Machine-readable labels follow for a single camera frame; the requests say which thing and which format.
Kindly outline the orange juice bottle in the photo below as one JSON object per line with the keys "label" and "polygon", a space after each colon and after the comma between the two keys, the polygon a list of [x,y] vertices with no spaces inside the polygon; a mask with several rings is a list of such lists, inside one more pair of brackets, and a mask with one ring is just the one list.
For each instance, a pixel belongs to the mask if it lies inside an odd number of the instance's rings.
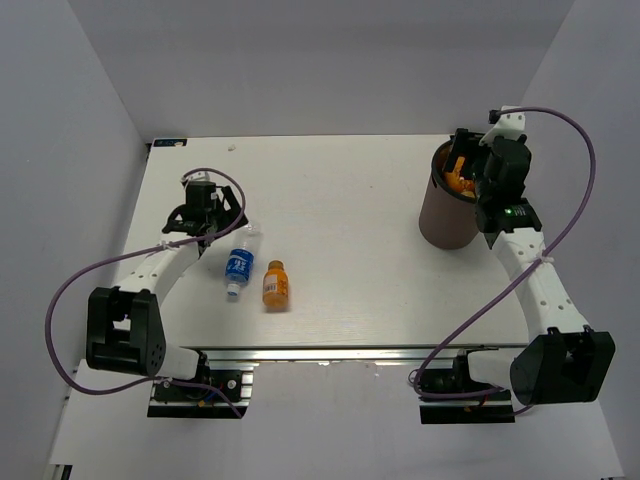
{"label": "orange juice bottle", "polygon": [[442,176],[446,185],[454,192],[465,197],[476,198],[474,181],[462,176],[462,167],[464,166],[465,161],[466,158],[464,156],[459,156],[455,162],[453,170],[451,172],[443,171]]}

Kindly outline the blue label water bottle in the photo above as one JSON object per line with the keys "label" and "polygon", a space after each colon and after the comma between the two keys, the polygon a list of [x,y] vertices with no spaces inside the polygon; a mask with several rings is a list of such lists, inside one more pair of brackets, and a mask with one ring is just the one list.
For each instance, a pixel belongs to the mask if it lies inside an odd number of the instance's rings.
{"label": "blue label water bottle", "polygon": [[257,222],[249,222],[235,232],[224,271],[230,301],[236,301],[250,282],[262,239],[263,229]]}

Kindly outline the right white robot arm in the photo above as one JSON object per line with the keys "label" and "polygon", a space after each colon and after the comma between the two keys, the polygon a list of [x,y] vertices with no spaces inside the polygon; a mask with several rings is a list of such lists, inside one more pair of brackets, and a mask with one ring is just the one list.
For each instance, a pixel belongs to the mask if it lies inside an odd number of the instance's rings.
{"label": "right white robot arm", "polygon": [[451,137],[443,171],[473,183],[478,229],[515,285],[529,342],[461,352],[443,382],[445,399],[508,390],[524,406],[592,402],[615,353],[612,336],[592,329],[546,252],[541,221],[523,195],[531,163],[525,142],[521,133],[486,140],[467,129]]}

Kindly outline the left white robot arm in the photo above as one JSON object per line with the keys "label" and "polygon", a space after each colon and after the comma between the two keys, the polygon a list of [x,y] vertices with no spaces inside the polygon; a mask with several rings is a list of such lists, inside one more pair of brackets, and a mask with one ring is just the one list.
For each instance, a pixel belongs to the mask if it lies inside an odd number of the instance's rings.
{"label": "left white robot arm", "polygon": [[229,186],[199,179],[185,186],[185,201],[168,216],[157,251],[110,288],[89,296],[86,361],[90,368],[177,379],[188,398],[211,387],[199,352],[167,343],[161,305],[178,279],[211,245],[211,236],[244,226],[247,219]]}

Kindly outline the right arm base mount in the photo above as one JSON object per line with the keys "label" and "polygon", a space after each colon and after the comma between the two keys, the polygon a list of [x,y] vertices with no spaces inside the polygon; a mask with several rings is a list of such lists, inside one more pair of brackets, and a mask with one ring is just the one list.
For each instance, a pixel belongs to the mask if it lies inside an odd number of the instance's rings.
{"label": "right arm base mount", "polygon": [[480,425],[515,422],[511,394],[475,381],[469,371],[469,354],[460,350],[450,366],[429,366],[418,380],[422,425]]}

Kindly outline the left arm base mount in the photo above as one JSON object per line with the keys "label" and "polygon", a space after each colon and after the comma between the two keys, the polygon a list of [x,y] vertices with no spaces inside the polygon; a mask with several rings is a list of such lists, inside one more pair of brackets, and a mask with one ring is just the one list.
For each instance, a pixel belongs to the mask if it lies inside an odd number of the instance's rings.
{"label": "left arm base mount", "polygon": [[241,419],[252,396],[256,364],[218,360],[199,351],[196,376],[164,380],[151,390],[148,418],[163,419]]}

